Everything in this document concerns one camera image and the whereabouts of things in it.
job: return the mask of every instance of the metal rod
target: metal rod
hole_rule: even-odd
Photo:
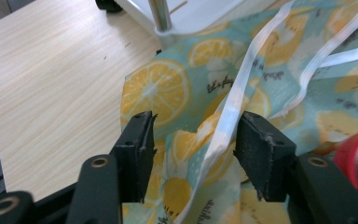
[[[172,28],[170,11],[167,0],[149,0],[153,18],[159,31],[164,32]]]

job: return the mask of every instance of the lemon print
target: lemon print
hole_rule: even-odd
[[[270,119],[269,122],[279,130],[286,130],[295,128],[302,124],[304,119],[304,109],[302,105],[298,105],[296,108],[289,111],[284,116],[276,119]]]
[[[341,78],[336,84],[336,92],[358,90],[358,66],[351,70],[345,77]]]
[[[225,38],[208,38],[195,44],[187,55],[190,67],[203,66],[221,60],[233,52],[231,43]]]
[[[316,122],[321,143],[341,142],[358,133],[358,119],[339,110],[320,112]]]
[[[212,166],[206,175],[203,185],[209,185],[220,179],[226,172],[230,164],[232,163],[233,156],[232,151],[235,147],[235,144],[228,146],[226,152],[217,160],[217,162]]]
[[[251,98],[246,110],[256,113],[264,118],[267,118],[271,113],[271,103],[269,96],[260,87],[256,87],[255,94]]]
[[[220,103],[222,103],[227,94],[228,92],[222,92],[220,95],[218,95],[212,100],[212,102],[206,107],[205,113],[202,116],[202,120],[206,120],[214,113],[214,111],[216,111],[217,107],[220,105]]]
[[[207,28],[205,31],[201,31],[201,32],[197,33],[196,35],[211,35],[211,34],[226,30],[228,28],[228,26],[229,26],[229,22],[226,22],[221,25]]]
[[[241,202],[236,202],[229,207],[219,223],[241,223]]]
[[[301,15],[301,13],[310,10],[312,10],[312,7],[302,7],[292,10],[285,20],[284,27],[275,29],[269,35],[259,51],[259,55],[265,58],[266,66],[275,66],[289,62],[301,42],[304,27],[309,19],[307,15]],[[268,21],[269,19],[254,28],[251,35],[255,37]]]
[[[338,34],[358,13],[358,0],[345,0],[341,1],[341,4],[341,7],[333,11],[324,28],[324,38],[326,41]]]
[[[155,224],[156,223],[156,213],[157,211],[155,210],[152,214],[152,216],[147,220],[147,224]]]
[[[282,203],[257,200],[254,189],[241,190],[241,223],[289,224],[289,217]]]
[[[155,128],[176,119],[185,109],[190,85],[185,68],[171,60],[154,60],[135,71],[124,83],[121,122],[152,110],[158,114]]]
[[[190,200],[191,187],[183,178],[172,177],[164,184],[162,203],[165,213],[175,220]]]
[[[145,206],[156,207],[160,198],[160,184],[162,177],[162,166],[164,163],[165,151],[158,149],[153,159],[153,169],[150,174],[149,184],[145,195]]]
[[[213,131],[220,118],[220,114],[214,113],[201,123],[197,133],[177,131],[173,134],[171,157],[173,165],[178,168],[185,164],[212,137]]]
[[[202,142],[197,141],[195,133],[177,131],[173,136],[171,148],[171,156],[175,167],[178,168],[185,163],[201,146]]]

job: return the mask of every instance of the fabric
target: fabric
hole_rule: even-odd
[[[297,144],[297,154],[358,133],[358,60],[337,57],[358,49],[358,0],[297,0],[289,9],[190,37],[126,77],[122,127],[137,113],[158,114],[158,152],[145,204],[125,204],[125,223],[289,222],[282,204],[259,202],[243,184],[246,174],[232,155],[235,132],[227,134],[233,137],[227,148],[211,146],[227,118],[224,106],[233,104],[227,95],[237,93],[234,81],[246,70],[240,67],[249,70],[240,83],[241,112],[268,118]],[[268,36],[257,35],[267,26]],[[210,166],[205,155],[215,156]]]

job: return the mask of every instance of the wooden table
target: wooden table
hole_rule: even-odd
[[[94,0],[38,0],[0,20],[0,157],[7,191],[39,200],[121,132],[124,76],[159,43]]]

